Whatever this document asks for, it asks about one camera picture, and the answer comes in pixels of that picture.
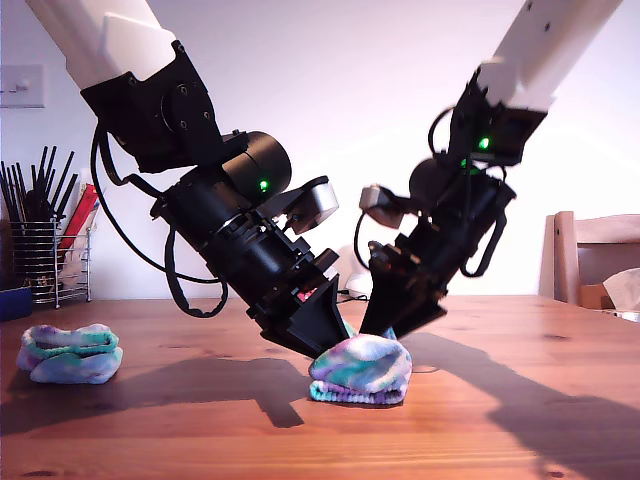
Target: blue container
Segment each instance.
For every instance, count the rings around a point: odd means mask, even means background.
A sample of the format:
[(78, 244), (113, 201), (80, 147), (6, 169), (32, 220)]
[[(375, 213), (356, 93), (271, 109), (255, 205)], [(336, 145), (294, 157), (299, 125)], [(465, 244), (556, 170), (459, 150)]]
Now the blue container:
[(31, 315), (31, 289), (13, 288), (0, 291), (0, 322)]

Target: black mount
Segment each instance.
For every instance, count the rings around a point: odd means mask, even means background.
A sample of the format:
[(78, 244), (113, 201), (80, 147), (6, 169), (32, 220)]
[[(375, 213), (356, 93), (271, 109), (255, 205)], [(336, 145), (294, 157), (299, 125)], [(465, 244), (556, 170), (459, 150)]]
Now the black mount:
[(141, 172), (222, 164), (247, 149), (245, 132), (223, 137), (207, 89), (182, 44), (144, 81), (127, 72), (81, 91), (100, 122), (136, 158)]

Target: red object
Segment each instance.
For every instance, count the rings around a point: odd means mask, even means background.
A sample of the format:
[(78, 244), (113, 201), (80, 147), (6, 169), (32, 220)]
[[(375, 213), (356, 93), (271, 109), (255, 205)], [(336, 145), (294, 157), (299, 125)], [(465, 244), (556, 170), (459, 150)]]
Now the red object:
[(78, 235), (78, 232), (89, 217), (89, 214), (91, 213), (91, 210), (93, 210), (97, 200), (98, 194), (96, 193), (96, 187), (87, 184), (87, 188), (84, 190), (80, 202), (78, 202), (76, 211), (73, 212), (73, 216), (71, 217), (71, 220), (69, 220), (69, 224), (64, 231), (64, 238), (60, 240), (58, 250), (61, 251), (62, 255), (66, 253), (64, 250), (71, 248), (71, 245), (73, 245), (73, 241), (75, 240), (73, 237)]

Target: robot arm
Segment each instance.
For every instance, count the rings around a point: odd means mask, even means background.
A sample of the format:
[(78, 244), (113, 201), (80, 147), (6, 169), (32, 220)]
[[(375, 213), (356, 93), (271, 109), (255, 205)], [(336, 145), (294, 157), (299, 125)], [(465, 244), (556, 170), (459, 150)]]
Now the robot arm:
[[(410, 198), (378, 185), (363, 190), (363, 215), (392, 228), (405, 214), (419, 219), (394, 245), (369, 243), (373, 291), (362, 332), (380, 334), (393, 327), (398, 337), (406, 335), (446, 313), (438, 301), (458, 270), (468, 277), (486, 271), (506, 226), (504, 210), (515, 198), (504, 182), (506, 168), (520, 163), (555, 89), (620, 3), (525, 2), (493, 58), (480, 65), (455, 107), (432, 125), (433, 157), (411, 175)], [(439, 152), (433, 131), (449, 110), (449, 148)], [(503, 178), (490, 176), (490, 167), (499, 167)], [(491, 227), (479, 266), (469, 272), (467, 262)]]
[[(297, 234), (322, 222), (337, 208), (328, 179), (285, 192), (291, 165), (273, 137), (239, 130), (221, 135), (185, 48), (160, 27), (145, 0), (27, 3), (67, 57), (70, 75), (98, 117), (91, 167), (99, 195), (98, 149), (112, 181), (155, 197), (152, 216), (170, 226), (163, 270), (178, 306), (198, 317), (219, 311), (189, 307), (175, 271), (176, 232), (223, 283), (223, 298), (228, 282), (250, 306), (247, 313), (267, 340), (315, 358), (348, 338), (336, 307), (338, 278), (325, 276), (337, 255), (327, 249), (314, 256), (303, 238), (291, 241), (273, 221), (286, 215), (285, 229)], [(107, 133), (142, 172), (195, 168), (164, 192), (137, 175), (120, 179)]]

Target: white robot arm segment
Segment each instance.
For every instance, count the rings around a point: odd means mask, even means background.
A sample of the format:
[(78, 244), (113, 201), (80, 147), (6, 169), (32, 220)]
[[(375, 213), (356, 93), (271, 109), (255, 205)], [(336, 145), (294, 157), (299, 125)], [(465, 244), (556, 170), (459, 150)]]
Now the white robot arm segment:
[(491, 105), (547, 111), (553, 93), (622, 0), (529, 0), (478, 84)]
[(128, 71), (146, 80), (175, 58), (175, 35), (145, 0), (26, 1), (81, 90)]

